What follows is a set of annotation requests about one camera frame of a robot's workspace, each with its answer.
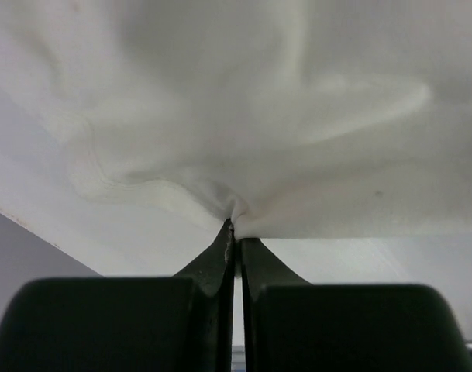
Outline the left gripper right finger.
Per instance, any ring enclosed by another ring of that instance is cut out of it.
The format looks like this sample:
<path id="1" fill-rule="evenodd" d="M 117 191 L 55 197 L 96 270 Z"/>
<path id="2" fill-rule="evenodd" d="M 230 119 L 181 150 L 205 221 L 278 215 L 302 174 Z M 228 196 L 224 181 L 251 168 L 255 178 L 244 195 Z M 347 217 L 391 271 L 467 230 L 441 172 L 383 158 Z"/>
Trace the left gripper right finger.
<path id="1" fill-rule="evenodd" d="M 453 312 L 423 284 L 311 284 L 239 243 L 249 371 L 472 371 Z"/>

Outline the white t shirt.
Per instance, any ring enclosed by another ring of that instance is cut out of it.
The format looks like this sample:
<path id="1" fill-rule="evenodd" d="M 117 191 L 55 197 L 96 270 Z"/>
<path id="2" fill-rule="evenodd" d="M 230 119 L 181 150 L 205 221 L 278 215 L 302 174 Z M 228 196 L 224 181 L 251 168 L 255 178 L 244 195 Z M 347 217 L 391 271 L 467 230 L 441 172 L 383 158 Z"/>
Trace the white t shirt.
<path id="1" fill-rule="evenodd" d="M 238 237 L 472 230 L 472 1 L 0 1 L 78 193 Z"/>

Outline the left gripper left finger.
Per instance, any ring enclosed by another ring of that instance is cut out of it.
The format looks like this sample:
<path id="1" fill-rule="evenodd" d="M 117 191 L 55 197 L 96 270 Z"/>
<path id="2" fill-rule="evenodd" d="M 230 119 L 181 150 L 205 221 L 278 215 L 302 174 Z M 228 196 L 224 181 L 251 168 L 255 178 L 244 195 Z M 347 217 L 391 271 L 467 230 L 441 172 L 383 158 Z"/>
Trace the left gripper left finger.
<path id="1" fill-rule="evenodd" d="M 0 322 L 0 371 L 228 371 L 233 225 L 171 277 L 30 281 Z"/>

